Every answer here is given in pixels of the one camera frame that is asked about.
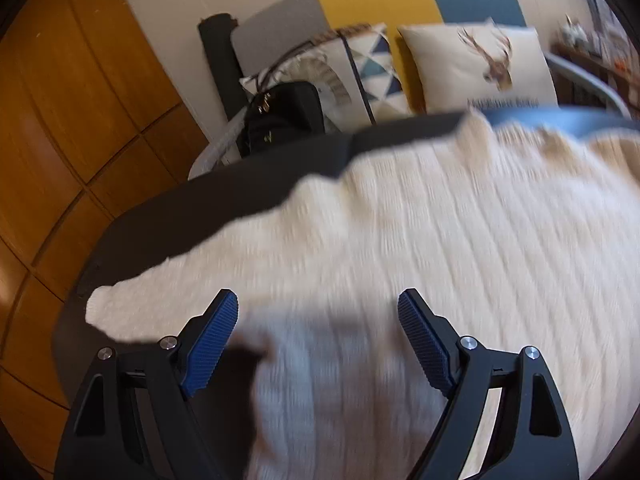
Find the white throw pillow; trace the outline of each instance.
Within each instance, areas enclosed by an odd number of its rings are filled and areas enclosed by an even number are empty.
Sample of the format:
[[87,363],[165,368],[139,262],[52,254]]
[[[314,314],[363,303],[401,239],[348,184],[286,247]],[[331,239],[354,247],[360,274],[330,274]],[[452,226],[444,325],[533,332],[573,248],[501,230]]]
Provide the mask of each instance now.
[[398,30],[418,67],[428,113],[558,105],[533,28],[488,22],[401,25]]
[[[348,38],[370,110],[379,123],[410,116],[411,110],[393,65],[386,25],[379,23]],[[262,78],[267,70],[258,77]],[[256,93],[256,76],[240,84]],[[273,73],[268,88],[285,81],[309,81],[318,89],[327,131],[354,132],[371,125],[358,81],[340,38],[305,50]]]

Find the geometric pattern pillow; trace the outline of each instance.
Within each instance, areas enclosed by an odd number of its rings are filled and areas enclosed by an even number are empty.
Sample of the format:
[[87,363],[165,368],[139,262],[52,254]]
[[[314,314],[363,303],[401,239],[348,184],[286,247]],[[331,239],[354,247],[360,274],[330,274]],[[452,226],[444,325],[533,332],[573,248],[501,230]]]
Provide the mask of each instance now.
[[[348,38],[367,102],[377,123],[410,116],[411,110],[380,23]],[[245,90],[255,94],[256,77],[243,78]],[[271,76],[268,88],[287,81],[309,81],[316,86],[327,131],[355,132],[371,124],[358,81],[340,38],[327,41],[286,60]]]

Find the black sofa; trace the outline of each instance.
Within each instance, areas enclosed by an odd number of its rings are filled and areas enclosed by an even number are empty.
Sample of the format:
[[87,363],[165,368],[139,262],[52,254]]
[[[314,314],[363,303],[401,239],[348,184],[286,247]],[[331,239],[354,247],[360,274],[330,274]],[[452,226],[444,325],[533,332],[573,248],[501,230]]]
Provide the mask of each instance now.
[[[87,299],[96,287],[137,276],[167,257],[190,250],[229,221],[277,206],[306,174],[337,178],[353,157],[446,135],[455,129],[461,116],[418,116],[354,136],[332,134],[295,142],[205,174],[117,218],[87,261],[53,335],[58,375],[69,401],[100,348],[111,346],[118,352],[140,348],[117,343],[84,322]],[[603,128],[640,130],[640,123],[588,108],[494,110],[487,113],[487,118],[494,125],[509,120],[530,126],[548,124],[578,138]],[[242,478],[254,439],[250,386],[258,361],[259,356],[248,351],[225,351],[209,386],[191,401],[203,437],[230,480]],[[139,402],[141,410],[148,410],[144,399]],[[637,412],[609,461],[593,478],[626,478],[619,474],[636,470],[640,458],[634,450],[639,439]],[[159,440],[149,447],[153,454]]]

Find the cream blanket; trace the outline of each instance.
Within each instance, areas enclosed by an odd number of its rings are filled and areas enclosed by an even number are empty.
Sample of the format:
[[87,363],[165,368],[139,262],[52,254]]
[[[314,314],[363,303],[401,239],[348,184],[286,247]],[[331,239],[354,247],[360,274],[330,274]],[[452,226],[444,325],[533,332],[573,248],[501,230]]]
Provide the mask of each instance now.
[[588,478],[640,403],[640,137],[609,134],[494,132],[472,112],[452,137],[309,176],[282,206],[98,288],[86,320],[157,340],[230,288],[232,344],[265,354],[248,478],[401,480],[444,406],[397,320],[415,287],[488,348],[541,349]]

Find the deer print pillow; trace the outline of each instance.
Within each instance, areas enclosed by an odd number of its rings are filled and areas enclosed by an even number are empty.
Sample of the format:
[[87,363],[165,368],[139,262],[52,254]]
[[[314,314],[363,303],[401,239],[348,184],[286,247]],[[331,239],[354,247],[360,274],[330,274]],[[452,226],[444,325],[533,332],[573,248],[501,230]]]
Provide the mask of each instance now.
[[418,67],[428,113],[558,105],[533,28],[487,22],[398,30]]

